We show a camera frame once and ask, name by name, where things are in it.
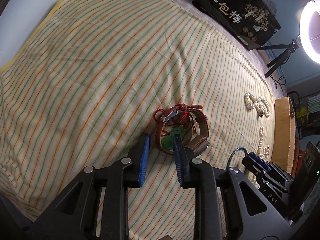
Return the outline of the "red watch with strap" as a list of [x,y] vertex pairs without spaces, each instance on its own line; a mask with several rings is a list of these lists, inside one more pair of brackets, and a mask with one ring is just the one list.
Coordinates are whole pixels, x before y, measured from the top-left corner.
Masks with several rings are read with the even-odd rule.
[[153,118],[157,124],[156,145],[168,155],[173,154],[173,138],[179,134],[184,146],[199,156],[208,147],[207,116],[200,105],[176,104],[169,109],[157,109]]

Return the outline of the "cardboard box tray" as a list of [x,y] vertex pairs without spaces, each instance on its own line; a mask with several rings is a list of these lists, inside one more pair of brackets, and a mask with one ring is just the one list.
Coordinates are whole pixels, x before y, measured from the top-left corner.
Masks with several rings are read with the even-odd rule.
[[295,156],[296,121],[290,97],[274,103],[275,126],[271,162],[291,174]]

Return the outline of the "striped yellow bed cloth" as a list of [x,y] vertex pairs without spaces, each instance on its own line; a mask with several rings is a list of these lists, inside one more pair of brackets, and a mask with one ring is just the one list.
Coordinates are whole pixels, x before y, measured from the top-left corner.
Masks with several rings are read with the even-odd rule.
[[259,129],[274,142],[274,117],[247,110],[251,92],[282,96],[265,62],[191,0],[53,0],[18,52],[1,64],[1,194],[35,220],[87,165],[125,156],[159,109],[203,107],[209,146],[224,168]]

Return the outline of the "black tripod stand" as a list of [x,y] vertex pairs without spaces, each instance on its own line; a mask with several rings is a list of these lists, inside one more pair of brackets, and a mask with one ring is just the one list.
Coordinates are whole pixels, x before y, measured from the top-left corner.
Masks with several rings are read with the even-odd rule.
[[268,78],[271,76],[279,67],[287,62],[290,58],[291,54],[294,53],[301,46],[301,39],[298,36],[296,39],[292,39],[289,44],[279,44],[279,45],[271,45],[271,46],[263,46],[257,48],[257,51],[260,50],[277,50],[283,49],[284,51],[275,57],[272,61],[267,64],[268,71],[265,74],[265,77]]

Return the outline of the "black printed gift bag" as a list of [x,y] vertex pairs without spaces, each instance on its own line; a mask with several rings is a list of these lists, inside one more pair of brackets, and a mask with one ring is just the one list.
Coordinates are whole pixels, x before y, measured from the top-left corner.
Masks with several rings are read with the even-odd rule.
[[260,48],[280,30],[272,0],[192,0],[248,51]]

